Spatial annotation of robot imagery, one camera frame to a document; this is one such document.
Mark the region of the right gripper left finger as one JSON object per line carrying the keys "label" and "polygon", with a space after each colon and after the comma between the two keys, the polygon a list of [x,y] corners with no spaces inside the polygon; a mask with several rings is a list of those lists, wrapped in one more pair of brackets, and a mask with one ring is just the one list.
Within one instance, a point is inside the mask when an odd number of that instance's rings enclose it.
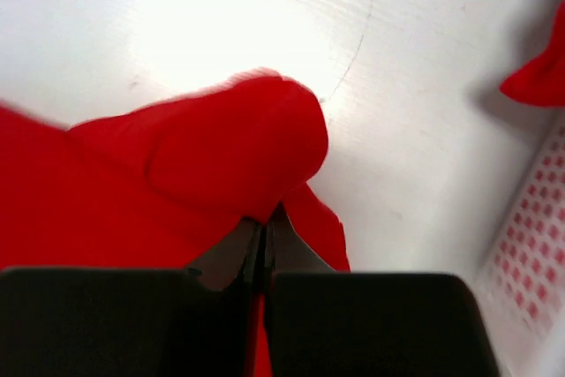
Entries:
{"label": "right gripper left finger", "polygon": [[183,268],[9,268],[4,376],[251,376],[261,227],[242,221]]}

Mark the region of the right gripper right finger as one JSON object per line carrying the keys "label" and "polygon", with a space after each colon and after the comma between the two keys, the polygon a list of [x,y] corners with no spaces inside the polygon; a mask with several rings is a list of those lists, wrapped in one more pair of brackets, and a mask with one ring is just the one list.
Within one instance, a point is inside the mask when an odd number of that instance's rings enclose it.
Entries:
{"label": "right gripper right finger", "polygon": [[443,273],[330,267],[278,207],[268,225],[265,328],[276,376],[496,376],[478,303]]}

